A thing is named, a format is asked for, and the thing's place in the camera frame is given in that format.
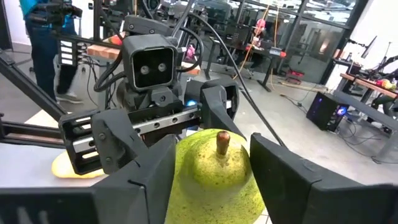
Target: robotic arm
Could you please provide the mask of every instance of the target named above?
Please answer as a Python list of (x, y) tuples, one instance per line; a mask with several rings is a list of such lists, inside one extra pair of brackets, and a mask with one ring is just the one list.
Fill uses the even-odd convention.
[[(136, 29), (128, 21), (124, 25)], [(192, 80), (182, 96), (175, 46), (173, 38), (159, 33), (127, 35), (120, 59), (124, 80), (117, 93), (124, 108), (66, 114), (59, 121), (74, 171), (103, 169), (108, 176), (88, 188), (0, 189), (0, 204), (7, 205), (0, 209), (3, 223), (22, 223), (22, 209), (28, 217), (45, 219), (33, 223), (164, 224), (174, 179), (175, 135), (192, 126), (243, 135), (233, 122), (238, 84), (230, 78)], [(109, 84), (103, 81), (98, 88)], [(191, 100), (197, 104), (186, 103)], [(363, 186), (258, 133), (251, 135), (250, 153), (275, 224), (398, 222), (398, 190), (392, 185)]]
[(393, 57), (387, 59), (386, 62), (384, 62), (384, 63), (382, 63), (382, 64), (380, 64), (380, 65), (378, 66), (378, 68), (376, 69), (376, 71), (377, 71), (377, 72), (378, 72), (378, 71), (381, 71), (381, 70), (382, 70), (383, 68), (385, 68), (387, 65), (391, 64), (392, 62), (395, 62), (397, 59), (398, 59), (398, 55), (393, 56)]

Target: pear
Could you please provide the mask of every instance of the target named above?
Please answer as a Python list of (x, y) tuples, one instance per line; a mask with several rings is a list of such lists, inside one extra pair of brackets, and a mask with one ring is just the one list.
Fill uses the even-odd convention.
[(206, 129), (176, 147), (175, 175), (166, 224), (253, 224), (264, 210), (247, 142)]

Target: wooden board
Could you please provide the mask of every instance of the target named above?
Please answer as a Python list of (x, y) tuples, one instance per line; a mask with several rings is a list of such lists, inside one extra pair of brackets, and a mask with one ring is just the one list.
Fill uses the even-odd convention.
[(386, 90), (385, 88), (377, 86), (374, 81), (363, 80), (360, 78), (355, 79), (354, 76), (345, 73), (341, 73), (340, 76), (351, 81), (355, 80), (355, 83), (370, 88), (374, 91), (378, 91), (386, 96), (390, 96), (391, 98), (397, 97), (397, 93), (393, 93), (389, 90)]
[[(102, 47), (99, 45), (91, 45), (87, 48), (88, 55), (103, 57), (103, 58), (106, 58), (109, 60), (115, 60), (118, 57), (119, 52), (120, 52), (119, 49), (114, 49), (114, 48), (110, 48), (110, 47)], [(192, 65), (193, 65), (192, 63), (182, 62), (182, 67), (184, 67), (184, 68), (189, 68)], [(198, 65), (196, 68), (194, 68), (193, 70), (190, 70), (187, 73), (191, 74), (191, 75), (199, 75), (200, 66)]]

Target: sneaker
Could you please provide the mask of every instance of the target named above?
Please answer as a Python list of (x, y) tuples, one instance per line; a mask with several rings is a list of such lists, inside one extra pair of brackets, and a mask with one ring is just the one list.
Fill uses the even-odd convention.
[(66, 101), (69, 103), (83, 103), (83, 100), (76, 96), (76, 94), (70, 92), (66, 94), (56, 94), (57, 101)]

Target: computer tower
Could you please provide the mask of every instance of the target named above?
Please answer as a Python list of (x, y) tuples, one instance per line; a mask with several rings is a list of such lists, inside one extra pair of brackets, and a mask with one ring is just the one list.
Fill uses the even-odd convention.
[(334, 132), (348, 107), (349, 105), (329, 93), (317, 93), (307, 112), (307, 118), (322, 131)]

